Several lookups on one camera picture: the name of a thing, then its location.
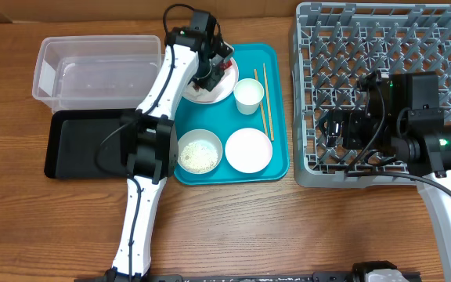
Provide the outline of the black plastic tray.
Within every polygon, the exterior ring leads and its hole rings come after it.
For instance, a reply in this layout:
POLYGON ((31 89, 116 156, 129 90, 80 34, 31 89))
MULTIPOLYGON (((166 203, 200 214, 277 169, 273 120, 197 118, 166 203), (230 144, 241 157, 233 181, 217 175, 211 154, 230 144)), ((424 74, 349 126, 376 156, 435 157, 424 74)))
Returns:
POLYGON ((157 119, 134 109, 61 110, 52 116, 44 173, 50 179, 133 176, 128 155, 135 131, 155 129, 157 119))

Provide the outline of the small white bowl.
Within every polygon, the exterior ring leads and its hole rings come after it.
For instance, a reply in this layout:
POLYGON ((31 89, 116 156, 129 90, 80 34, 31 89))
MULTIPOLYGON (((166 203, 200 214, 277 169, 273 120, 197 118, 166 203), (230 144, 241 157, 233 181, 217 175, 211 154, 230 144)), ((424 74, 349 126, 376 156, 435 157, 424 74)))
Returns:
POLYGON ((264 132, 256 128, 242 128, 227 139, 225 156, 238 172, 260 172, 272 160, 272 143, 264 132))

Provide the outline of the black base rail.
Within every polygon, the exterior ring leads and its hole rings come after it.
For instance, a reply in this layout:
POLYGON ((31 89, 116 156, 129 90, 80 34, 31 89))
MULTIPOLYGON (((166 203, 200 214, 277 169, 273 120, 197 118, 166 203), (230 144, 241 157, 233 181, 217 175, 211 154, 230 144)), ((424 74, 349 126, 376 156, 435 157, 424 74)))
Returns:
MULTIPOLYGON (((421 282, 420 273, 402 273, 408 281, 421 282)), ((95 278, 77 278, 76 282, 106 282, 108 280, 107 274, 102 277, 95 278)), ((180 275, 149 275, 141 280, 134 278, 133 281, 148 281, 148 282, 342 282, 352 281, 350 273, 346 272, 314 272, 312 274, 296 275, 296 276, 212 276, 212 277, 182 277, 180 275)))

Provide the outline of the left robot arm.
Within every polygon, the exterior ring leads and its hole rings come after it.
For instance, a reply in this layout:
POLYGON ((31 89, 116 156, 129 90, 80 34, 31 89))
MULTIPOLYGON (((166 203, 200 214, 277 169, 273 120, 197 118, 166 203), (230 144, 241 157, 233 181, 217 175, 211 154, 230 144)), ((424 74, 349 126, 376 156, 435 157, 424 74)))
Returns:
POLYGON ((158 201, 178 160, 174 116, 182 94, 190 83, 207 91, 216 88, 234 52, 223 40, 218 20, 207 11, 194 9, 189 25, 164 31, 164 61, 151 90, 94 156, 98 165, 106 144, 119 138, 122 176, 128 184, 121 241, 103 281, 148 279, 158 201))

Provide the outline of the white rice pile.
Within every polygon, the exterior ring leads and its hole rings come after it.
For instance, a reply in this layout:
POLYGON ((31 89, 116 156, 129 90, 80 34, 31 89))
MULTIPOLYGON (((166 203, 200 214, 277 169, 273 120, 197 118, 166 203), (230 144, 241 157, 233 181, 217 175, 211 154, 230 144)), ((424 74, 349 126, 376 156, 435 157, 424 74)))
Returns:
POLYGON ((218 152, 214 146, 205 141, 188 143, 180 154, 181 166, 190 173, 204 174, 211 171, 218 163, 218 152))

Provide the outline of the grey dishwasher rack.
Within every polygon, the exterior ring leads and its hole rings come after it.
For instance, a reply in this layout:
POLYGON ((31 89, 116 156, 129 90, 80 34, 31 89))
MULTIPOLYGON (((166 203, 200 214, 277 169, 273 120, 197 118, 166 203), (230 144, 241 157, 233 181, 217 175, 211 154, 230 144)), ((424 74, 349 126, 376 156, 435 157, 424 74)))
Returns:
POLYGON ((294 177, 304 187, 364 188, 405 172, 376 151, 329 147, 319 120, 330 110, 361 110, 362 76, 434 71, 438 101, 451 125, 451 4, 303 2, 291 35, 294 177))

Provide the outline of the teal serving tray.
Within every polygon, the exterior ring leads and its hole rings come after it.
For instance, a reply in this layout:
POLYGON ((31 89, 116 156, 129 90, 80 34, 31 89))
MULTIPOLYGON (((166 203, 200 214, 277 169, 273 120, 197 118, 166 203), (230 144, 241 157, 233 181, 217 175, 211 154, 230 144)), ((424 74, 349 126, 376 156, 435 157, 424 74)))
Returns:
POLYGON ((271 118, 263 122, 260 112, 249 116, 241 114, 233 95, 212 104, 194 103, 183 98, 175 115, 177 136, 182 137, 194 129, 206 129, 216 134, 222 143, 226 143, 229 136, 241 128, 262 131, 269 125, 268 121, 272 121, 272 159, 265 169, 253 174, 238 172, 227 160, 220 161, 216 169, 203 175, 192 174, 177 167, 175 177, 183 184, 196 186, 272 181, 282 179, 288 172, 290 156, 276 51, 264 43, 239 44, 234 49, 233 59, 238 66, 240 79, 253 78, 257 71, 260 82, 268 82, 271 118))

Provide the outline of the wooden chopstick left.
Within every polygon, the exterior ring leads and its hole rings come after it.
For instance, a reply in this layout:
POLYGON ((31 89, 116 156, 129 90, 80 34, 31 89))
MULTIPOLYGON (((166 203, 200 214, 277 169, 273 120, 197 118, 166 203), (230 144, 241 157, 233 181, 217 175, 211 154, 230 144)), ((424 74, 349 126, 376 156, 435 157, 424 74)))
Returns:
MULTIPOLYGON (((258 72, 257 69, 254 69, 254 79, 257 82, 260 82, 258 79, 258 72)), ((263 101, 260 101, 260 112, 261 112, 261 116, 262 116, 262 124, 263 124, 263 128, 264 128, 264 133, 267 136, 268 135, 268 129, 267 129, 267 124, 266 124, 266 119, 265 119, 265 112, 264 112, 264 106, 263 106, 263 101)))

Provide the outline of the clear plastic bin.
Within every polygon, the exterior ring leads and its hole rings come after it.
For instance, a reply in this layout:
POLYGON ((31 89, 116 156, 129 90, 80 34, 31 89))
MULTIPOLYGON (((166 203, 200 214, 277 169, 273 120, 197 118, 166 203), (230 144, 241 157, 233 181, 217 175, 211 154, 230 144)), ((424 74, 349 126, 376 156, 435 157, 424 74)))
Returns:
POLYGON ((163 54, 156 35, 86 35, 43 40, 32 96, 60 110, 138 106, 151 90, 163 54))

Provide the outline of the grey bowl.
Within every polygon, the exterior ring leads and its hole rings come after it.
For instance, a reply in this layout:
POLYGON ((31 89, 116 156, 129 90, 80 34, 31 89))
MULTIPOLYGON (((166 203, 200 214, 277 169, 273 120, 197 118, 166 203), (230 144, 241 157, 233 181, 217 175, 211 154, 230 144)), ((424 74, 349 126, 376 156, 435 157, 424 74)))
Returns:
POLYGON ((185 133, 178 141, 178 163, 191 174, 203 175, 213 171, 222 160, 223 148, 220 139, 211 131, 194 129, 185 133))

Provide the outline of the large white plate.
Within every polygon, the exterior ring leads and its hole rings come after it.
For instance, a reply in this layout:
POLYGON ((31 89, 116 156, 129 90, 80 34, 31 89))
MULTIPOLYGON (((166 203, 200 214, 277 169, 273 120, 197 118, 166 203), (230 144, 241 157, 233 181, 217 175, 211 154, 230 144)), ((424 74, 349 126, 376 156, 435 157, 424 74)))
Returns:
POLYGON ((190 102, 198 104, 218 103, 227 98, 239 81, 239 69, 236 61, 232 58, 230 65, 225 69, 225 74, 220 82, 211 90, 202 89, 191 81, 182 97, 190 102))

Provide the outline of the white paper cup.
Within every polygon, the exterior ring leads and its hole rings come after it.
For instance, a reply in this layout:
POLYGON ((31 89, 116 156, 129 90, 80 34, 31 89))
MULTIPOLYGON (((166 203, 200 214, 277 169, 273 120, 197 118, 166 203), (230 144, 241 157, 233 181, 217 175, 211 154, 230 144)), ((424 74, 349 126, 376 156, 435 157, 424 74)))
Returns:
POLYGON ((233 95, 238 111, 244 115, 251 115, 258 109, 264 97, 264 87, 253 78, 245 78, 236 83, 233 95))

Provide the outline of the red snack wrapper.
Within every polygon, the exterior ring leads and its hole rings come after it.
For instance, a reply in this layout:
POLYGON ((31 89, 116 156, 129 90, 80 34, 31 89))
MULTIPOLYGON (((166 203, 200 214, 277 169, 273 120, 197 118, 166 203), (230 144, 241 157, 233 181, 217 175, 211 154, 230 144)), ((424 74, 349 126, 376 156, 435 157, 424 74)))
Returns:
POLYGON ((209 73, 204 78, 194 78, 192 80, 193 89, 213 90, 225 75, 225 71, 232 66, 231 60, 221 63, 213 63, 209 73))

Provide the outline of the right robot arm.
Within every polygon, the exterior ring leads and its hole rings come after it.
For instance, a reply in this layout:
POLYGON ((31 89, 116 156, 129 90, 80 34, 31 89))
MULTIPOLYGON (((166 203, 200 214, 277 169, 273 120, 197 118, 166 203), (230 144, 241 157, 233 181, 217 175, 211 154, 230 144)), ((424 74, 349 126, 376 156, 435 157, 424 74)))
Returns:
POLYGON ((451 281, 451 125, 444 121, 438 101, 435 72, 368 74, 358 81, 366 93, 363 110, 329 110, 319 120, 328 147, 341 144, 366 153, 384 155, 369 172, 355 172, 349 164, 345 176, 385 176, 413 180, 435 231, 444 278, 451 281))

